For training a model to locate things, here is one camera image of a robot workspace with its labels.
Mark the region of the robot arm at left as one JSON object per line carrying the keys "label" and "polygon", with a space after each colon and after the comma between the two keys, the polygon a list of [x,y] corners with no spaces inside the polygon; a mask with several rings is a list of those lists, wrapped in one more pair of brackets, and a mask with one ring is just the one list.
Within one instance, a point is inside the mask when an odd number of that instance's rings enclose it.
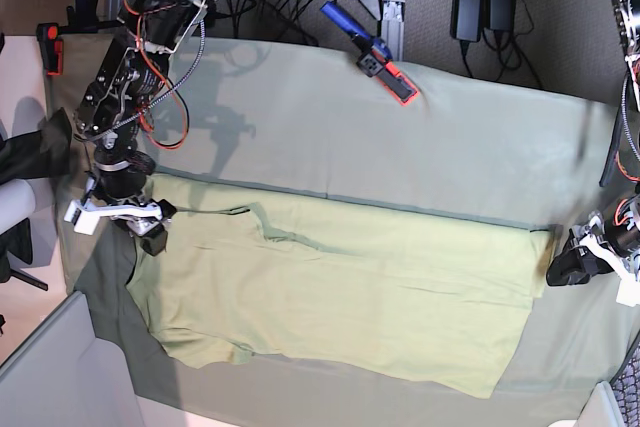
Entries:
{"label": "robot arm at left", "polygon": [[608,217],[592,212],[583,225],[569,230],[562,251],[547,270],[550,287],[584,285],[593,277],[613,273],[619,279],[618,302],[639,303],[639,178],[621,161],[627,143],[639,156],[639,137],[632,134],[629,114],[639,107],[639,0],[612,0],[613,13],[626,64],[620,106],[617,110],[605,165],[599,180],[604,188],[619,172],[634,184],[634,194],[621,199]]}

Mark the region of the robot arm at right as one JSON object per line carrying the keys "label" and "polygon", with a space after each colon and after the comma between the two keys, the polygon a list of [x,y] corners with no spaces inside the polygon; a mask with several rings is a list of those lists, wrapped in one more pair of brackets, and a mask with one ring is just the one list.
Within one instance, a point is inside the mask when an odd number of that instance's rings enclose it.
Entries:
{"label": "robot arm at right", "polygon": [[205,16],[216,0],[122,0],[118,27],[105,58],[75,112],[76,137],[94,148],[81,199],[71,202],[65,221],[91,235],[103,219],[114,221],[156,256],[166,247],[167,225],[176,209],[145,191],[155,161],[139,150],[137,136],[151,135],[152,109],[172,99],[181,111],[182,131],[190,115],[169,78],[172,58],[193,32],[204,33]]}

